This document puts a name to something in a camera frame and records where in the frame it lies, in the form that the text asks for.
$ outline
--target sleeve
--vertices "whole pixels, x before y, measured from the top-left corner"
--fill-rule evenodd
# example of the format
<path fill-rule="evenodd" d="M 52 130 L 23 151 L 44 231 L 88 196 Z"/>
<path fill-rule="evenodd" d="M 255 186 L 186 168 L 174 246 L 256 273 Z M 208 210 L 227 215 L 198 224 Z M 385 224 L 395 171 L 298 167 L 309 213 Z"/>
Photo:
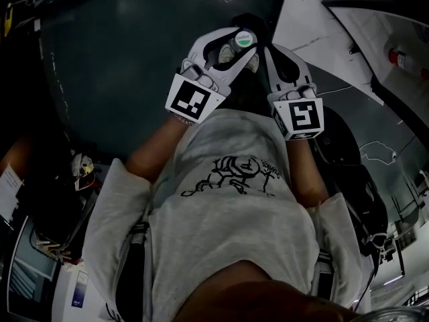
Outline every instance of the sleeve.
<path fill-rule="evenodd" d="M 149 209 L 149 181 L 114 159 L 86 229 L 82 257 L 96 289 L 115 308 L 117 277 L 131 228 Z"/>
<path fill-rule="evenodd" d="M 321 204 L 319 213 L 335 270 L 333 300 L 348 308 L 359 296 L 365 269 L 343 194 L 337 193 Z"/>

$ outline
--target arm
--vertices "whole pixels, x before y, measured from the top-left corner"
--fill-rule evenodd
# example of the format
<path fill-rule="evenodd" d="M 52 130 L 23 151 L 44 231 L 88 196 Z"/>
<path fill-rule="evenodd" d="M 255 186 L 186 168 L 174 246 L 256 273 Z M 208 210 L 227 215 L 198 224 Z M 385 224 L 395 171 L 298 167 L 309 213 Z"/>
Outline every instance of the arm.
<path fill-rule="evenodd" d="M 307 140 L 286 142 L 292 192 L 303 207 L 315 207 L 329 198 Z"/>
<path fill-rule="evenodd" d="M 155 134 L 128 159 L 128 172 L 154 183 L 176 150 L 188 125 L 171 116 Z"/>

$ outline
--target gray t-shirt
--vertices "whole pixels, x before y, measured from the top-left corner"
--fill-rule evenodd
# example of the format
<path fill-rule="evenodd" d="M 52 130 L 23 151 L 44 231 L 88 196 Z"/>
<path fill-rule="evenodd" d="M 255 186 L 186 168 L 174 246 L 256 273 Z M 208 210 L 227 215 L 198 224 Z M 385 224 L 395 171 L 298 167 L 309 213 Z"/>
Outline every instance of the gray t-shirt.
<path fill-rule="evenodd" d="M 272 119 L 233 110 L 215 111 L 188 130 L 152 193 L 146 180 L 114 161 L 84 249 L 102 297 L 112 295 L 105 283 L 112 282 L 124 235 L 154 202 L 160 203 L 149 216 L 153 321 L 171 321 L 198 285 L 240 260 L 309 293 L 319 246 L 311 211 L 296 202 L 288 186 L 287 163 L 285 141 Z M 163 197 L 154 199 L 157 193 Z M 320 217 L 334 259 L 333 301 L 350 307 L 368 274 L 343 196 L 322 204 Z M 103 255 L 97 255 L 100 244 Z"/>

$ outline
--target gray floor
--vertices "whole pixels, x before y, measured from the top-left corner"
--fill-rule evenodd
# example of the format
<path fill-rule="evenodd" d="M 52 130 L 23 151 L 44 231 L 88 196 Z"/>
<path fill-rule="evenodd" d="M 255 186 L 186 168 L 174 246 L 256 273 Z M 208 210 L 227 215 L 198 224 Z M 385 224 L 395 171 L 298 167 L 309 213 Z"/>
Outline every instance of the gray floor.
<path fill-rule="evenodd" d="M 168 115 L 176 68 L 201 35 L 252 13 L 271 30 L 283 0 L 88 0 L 42 20 L 46 75 L 78 139 L 128 155 Z"/>

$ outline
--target small bottle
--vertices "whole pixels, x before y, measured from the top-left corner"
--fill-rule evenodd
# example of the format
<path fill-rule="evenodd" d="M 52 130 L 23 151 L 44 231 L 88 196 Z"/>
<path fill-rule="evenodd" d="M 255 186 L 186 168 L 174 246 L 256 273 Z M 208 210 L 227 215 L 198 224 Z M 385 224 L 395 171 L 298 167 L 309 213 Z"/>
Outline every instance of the small bottle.
<path fill-rule="evenodd" d="M 422 68 L 412 57 L 408 56 L 405 52 L 390 49 L 389 61 L 396 66 L 404 69 L 406 72 L 420 76 L 423 80 L 429 80 L 429 69 Z"/>
<path fill-rule="evenodd" d="M 250 30 L 240 31 L 234 38 L 229 40 L 229 45 L 238 53 L 257 42 L 256 35 Z"/>

